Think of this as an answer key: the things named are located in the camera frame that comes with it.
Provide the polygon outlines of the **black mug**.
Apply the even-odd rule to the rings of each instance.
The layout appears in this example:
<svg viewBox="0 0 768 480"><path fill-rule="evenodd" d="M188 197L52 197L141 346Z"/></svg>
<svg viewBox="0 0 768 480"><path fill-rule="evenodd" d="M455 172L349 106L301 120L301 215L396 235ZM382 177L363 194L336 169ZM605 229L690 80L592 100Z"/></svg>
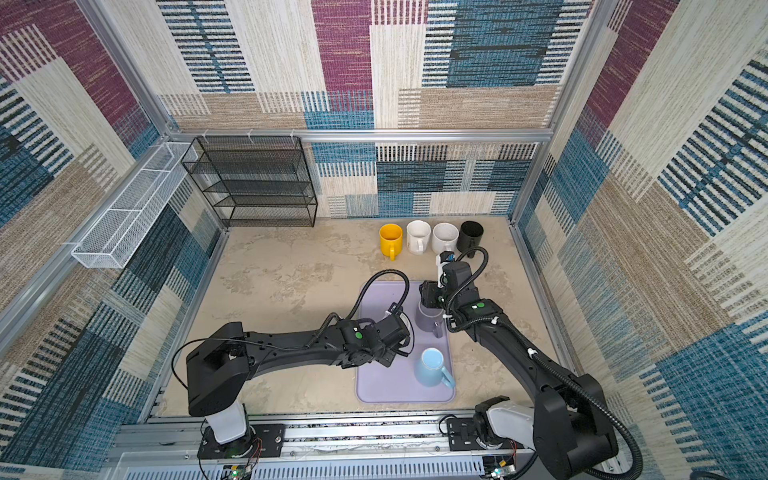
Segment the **black mug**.
<svg viewBox="0 0 768 480"><path fill-rule="evenodd" d="M484 228L480 223L471 220L463 222L459 228L458 251L466 254L469 258L473 258L475 253L469 252L469 250L480 245L483 234Z"/></svg>

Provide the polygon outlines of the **yellow mug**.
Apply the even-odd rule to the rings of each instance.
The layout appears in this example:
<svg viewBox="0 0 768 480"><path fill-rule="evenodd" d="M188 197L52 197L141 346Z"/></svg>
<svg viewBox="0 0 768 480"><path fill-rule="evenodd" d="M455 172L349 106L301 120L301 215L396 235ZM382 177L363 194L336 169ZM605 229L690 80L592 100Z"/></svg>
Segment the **yellow mug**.
<svg viewBox="0 0 768 480"><path fill-rule="evenodd" d="M385 224L379 229L380 252L390 261L394 261L402 251L403 230L393 223Z"/></svg>

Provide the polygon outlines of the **white speckled mug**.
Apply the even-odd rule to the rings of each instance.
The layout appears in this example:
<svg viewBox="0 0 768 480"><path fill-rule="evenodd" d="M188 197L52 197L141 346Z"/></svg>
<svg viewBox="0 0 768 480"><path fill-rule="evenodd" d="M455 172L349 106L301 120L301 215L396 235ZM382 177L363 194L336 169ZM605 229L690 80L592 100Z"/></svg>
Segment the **white speckled mug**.
<svg viewBox="0 0 768 480"><path fill-rule="evenodd" d="M460 235L459 229L447 222L442 222L432 229L431 249L439 255L446 251L457 251L457 242Z"/></svg>

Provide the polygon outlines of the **light blue mug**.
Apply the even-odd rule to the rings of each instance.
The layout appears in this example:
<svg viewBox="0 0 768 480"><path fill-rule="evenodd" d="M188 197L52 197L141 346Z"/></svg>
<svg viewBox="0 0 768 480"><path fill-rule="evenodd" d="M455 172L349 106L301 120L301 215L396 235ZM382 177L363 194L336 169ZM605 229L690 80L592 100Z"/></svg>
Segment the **light blue mug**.
<svg viewBox="0 0 768 480"><path fill-rule="evenodd" d="M425 387L445 385L454 388L456 381L448 371L444 354L434 347L426 348L414 367L416 380Z"/></svg>

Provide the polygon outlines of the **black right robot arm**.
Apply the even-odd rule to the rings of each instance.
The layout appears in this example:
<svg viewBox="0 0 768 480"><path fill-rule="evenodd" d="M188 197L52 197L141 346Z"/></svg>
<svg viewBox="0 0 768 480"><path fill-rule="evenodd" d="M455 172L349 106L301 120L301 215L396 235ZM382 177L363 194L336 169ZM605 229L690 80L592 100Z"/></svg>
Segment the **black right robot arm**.
<svg viewBox="0 0 768 480"><path fill-rule="evenodd" d="M419 287L422 305L442 309L449 332L466 333L520 382L533 402L532 448L554 478L633 479L642 454L608 409L601 385L540 352L500 306L481 297L474 285L481 271L452 255L439 259L438 279Z"/></svg>

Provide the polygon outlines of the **purple mug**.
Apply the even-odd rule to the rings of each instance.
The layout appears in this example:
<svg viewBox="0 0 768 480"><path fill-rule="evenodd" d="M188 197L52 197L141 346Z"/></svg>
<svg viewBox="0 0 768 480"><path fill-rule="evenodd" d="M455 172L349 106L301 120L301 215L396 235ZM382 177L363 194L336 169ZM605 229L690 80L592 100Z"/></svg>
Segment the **purple mug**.
<svg viewBox="0 0 768 480"><path fill-rule="evenodd" d="M416 325L421 331L432 334L435 338L442 338L443 311L439 308L425 307L418 301Z"/></svg>

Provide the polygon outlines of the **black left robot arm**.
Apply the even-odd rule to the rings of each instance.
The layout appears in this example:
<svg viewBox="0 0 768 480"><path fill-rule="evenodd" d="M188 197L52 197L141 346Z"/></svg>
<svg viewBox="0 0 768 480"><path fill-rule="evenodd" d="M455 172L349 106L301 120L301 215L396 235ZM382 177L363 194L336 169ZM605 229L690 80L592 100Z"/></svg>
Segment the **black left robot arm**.
<svg viewBox="0 0 768 480"><path fill-rule="evenodd" d="M247 458L266 447L268 435L250 425L238 399L249 380L312 365L357 368L372 362L389 367L406 356L409 324L397 314L384 319L343 319L330 313L316 330L266 334L230 322L202 339L185 360L189 414L207 422L200 460Z"/></svg>

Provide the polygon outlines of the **white tall mug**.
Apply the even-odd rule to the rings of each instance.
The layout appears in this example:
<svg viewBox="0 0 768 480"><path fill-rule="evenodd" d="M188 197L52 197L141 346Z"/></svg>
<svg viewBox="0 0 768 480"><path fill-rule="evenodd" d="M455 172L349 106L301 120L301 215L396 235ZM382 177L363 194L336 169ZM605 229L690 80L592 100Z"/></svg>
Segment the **white tall mug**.
<svg viewBox="0 0 768 480"><path fill-rule="evenodd" d="M430 238L431 226L423 220L413 220L406 227L407 249L414 255L422 255L426 252Z"/></svg>

